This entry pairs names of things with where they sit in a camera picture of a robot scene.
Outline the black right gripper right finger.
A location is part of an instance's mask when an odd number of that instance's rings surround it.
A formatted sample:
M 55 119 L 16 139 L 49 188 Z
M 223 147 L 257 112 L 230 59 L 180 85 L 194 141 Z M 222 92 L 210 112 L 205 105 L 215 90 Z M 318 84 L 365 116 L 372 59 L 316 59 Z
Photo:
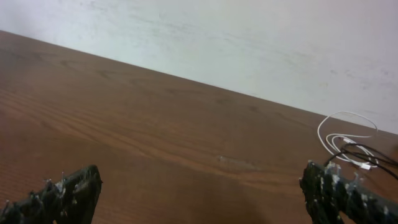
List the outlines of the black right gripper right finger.
M 397 204 L 363 187 L 359 179 L 340 176 L 341 167 L 309 161 L 299 178 L 305 207 L 313 223 L 343 223 L 344 213 L 355 223 L 397 224 Z

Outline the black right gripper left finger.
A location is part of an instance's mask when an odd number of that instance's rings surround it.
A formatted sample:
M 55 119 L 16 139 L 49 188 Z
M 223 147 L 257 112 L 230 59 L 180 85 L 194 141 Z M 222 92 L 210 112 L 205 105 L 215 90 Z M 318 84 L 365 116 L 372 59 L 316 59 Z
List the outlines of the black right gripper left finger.
M 2 224 L 90 224 L 103 181 L 96 165 L 80 169 L 18 202 L 6 202 Z

